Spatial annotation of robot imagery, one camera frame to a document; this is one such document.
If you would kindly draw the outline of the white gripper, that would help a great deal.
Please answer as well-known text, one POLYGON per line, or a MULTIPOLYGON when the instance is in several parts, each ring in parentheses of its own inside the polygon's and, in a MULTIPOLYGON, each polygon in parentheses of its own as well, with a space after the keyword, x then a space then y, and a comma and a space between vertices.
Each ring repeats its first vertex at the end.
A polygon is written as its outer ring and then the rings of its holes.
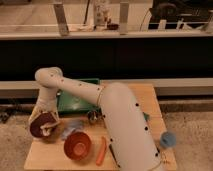
POLYGON ((60 123, 57 100, 38 99, 28 123, 31 134, 51 134, 60 123))

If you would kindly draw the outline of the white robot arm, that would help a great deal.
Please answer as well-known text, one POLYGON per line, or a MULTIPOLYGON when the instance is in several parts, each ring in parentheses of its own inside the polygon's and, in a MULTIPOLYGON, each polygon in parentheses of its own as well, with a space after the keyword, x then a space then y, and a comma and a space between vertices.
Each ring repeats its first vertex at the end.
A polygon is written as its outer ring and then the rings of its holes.
POLYGON ((58 67, 38 69, 35 80, 39 95, 29 119, 34 137, 50 136, 59 124, 56 94, 64 90, 101 109, 120 171, 165 171, 139 102, 127 85, 73 80, 64 77, 58 67))

